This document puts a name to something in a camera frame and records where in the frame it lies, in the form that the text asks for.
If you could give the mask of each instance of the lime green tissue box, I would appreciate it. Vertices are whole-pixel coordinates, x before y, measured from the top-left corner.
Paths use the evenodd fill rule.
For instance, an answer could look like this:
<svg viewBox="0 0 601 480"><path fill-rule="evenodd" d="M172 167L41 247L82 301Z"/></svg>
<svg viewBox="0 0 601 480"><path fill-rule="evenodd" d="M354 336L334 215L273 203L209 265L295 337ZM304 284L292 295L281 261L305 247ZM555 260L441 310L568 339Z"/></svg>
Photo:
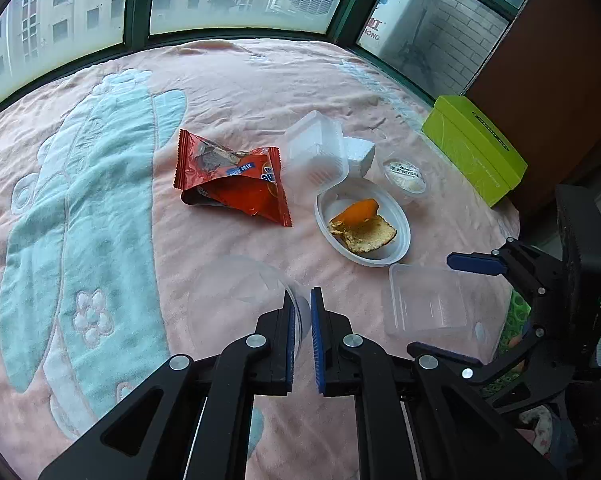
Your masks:
<svg viewBox="0 0 601 480"><path fill-rule="evenodd" d="M423 132L490 207L520 183L527 169L509 140L466 97L438 97Z"/></svg>

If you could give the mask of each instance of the brick wall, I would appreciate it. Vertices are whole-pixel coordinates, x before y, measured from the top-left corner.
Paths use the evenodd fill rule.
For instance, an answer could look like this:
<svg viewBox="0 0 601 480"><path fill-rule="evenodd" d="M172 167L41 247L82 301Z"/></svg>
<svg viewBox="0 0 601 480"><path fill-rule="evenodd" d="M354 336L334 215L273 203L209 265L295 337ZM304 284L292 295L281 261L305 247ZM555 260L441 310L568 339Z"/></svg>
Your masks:
<svg viewBox="0 0 601 480"><path fill-rule="evenodd" d="M434 95L459 94L500 38L507 21L476 0L441 0L416 39Z"/></svg>

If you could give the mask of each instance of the red snack wrapper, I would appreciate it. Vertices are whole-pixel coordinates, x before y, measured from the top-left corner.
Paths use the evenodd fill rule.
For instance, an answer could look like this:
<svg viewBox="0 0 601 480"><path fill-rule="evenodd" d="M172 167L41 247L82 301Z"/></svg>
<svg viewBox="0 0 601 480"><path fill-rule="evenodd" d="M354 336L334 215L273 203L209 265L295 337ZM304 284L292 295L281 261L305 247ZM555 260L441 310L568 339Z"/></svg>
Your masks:
<svg viewBox="0 0 601 480"><path fill-rule="evenodd" d="M174 187L188 205L219 205L260 215L285 227L292 217L280 181L278 148L232 152L180 130Z"/></svg>

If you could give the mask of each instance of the silver screw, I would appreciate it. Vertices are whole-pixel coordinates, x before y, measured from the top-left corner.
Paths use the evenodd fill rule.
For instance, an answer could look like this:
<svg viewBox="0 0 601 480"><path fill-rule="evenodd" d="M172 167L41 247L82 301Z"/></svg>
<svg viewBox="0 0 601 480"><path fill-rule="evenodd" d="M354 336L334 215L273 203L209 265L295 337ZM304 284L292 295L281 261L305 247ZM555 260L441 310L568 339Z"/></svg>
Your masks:
<svg viewBox="0 0 601 480"><path fill-rule="evenodd" d="M433 370L438 366L438 360L433 355L421 355L418 364L425 370Z"/></svg>
<svg viewBox="0 0 601 480"><path fill-rule="evenodd" d="M260 348L265 343L267 343L267 338L264 335L260 334L251 334L247 338L247 346L250 348Z"/></svg>
<svg viewBox="0 0 601 480"><path fill-rule="evenodd" d="M174 355L169 360L169 367L172 370L184 370L187 366L189 366L189 357L186 355Z"/></svg>
<svg viewBox="0 0 601 480"><path fill-rule="evenodd" d="M343 344L349 348L357 348L362 345L362 337L358 334L347 334L343 337Z"/></svg>

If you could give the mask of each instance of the white bowl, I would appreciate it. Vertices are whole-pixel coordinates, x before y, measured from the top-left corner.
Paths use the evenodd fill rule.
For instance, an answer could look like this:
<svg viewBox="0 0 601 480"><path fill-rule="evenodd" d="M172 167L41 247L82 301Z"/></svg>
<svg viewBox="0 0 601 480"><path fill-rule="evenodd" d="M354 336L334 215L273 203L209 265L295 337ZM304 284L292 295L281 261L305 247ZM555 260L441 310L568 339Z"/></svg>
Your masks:
<svg viewBox="0 0 601 480"><path fill-rule="evenodd" d="M378 214L397 231L393 240L375 251L359 256L352 253L339 238L328 229L329 221L342 213L351 204L366 198L378 202ZM314 205L315 221L331 246L346 258L367 267L387 267L395 264L407 254L411 242L411 231L405 212L398 202L384 189L366 178L348 177L318 195Z"/></svg>

